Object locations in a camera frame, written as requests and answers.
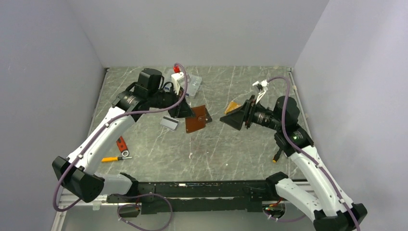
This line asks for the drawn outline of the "silver credit card stack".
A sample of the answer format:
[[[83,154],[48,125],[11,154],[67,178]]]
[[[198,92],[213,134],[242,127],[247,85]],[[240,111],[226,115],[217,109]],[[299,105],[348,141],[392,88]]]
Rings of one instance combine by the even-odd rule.
[[[170,116],[164,116],[160,121],[160,125],[172,131],[175,131],[179,125],[179,121]]]

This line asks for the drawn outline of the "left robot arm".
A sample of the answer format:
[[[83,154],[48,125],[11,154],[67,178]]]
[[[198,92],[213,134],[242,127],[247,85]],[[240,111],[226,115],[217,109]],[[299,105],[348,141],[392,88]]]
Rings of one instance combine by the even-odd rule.
[[[143,114],[167,111],[172,118],[193,117],[186,102],[190,76],[179,64],[180,71],[165,82],[162,72],[143,69],[137,81],[119,93],[107,114],[86,140],[68,157],[58,156],[52,168],[58,186],[71,192],[79,200],[89,203],[99,195],[119,194],[126,202],[138,196],[138,181],[126,173],[117,175],[98,173],[99,165],[117,140]]]

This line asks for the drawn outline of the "brown leather card holder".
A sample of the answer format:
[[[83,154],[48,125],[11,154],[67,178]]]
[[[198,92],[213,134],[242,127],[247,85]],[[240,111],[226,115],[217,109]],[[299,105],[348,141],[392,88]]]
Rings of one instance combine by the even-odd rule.
[[[195,112],[195,117],[185,118],[186,133],[193,133],[206,127],[205,109],[205,105],[192,108]]]

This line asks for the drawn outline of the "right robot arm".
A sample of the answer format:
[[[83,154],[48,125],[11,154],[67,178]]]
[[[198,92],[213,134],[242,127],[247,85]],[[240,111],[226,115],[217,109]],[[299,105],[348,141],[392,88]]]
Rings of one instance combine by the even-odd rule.
[[[358,231],[367,215],[363,204],[356,204],[341,189],[323,163],[309,134],[298,123],[300,110],[292,97],[281,96],[273,109],[262,106],[254,96],[239,108],[220,118],[236,130],[257,124],[275,131],[279,151],[292,160],[312,187],[314,195],[296,185],[287,174],[266,178],[265,193],[279,197],[302,211],[317,231]]]

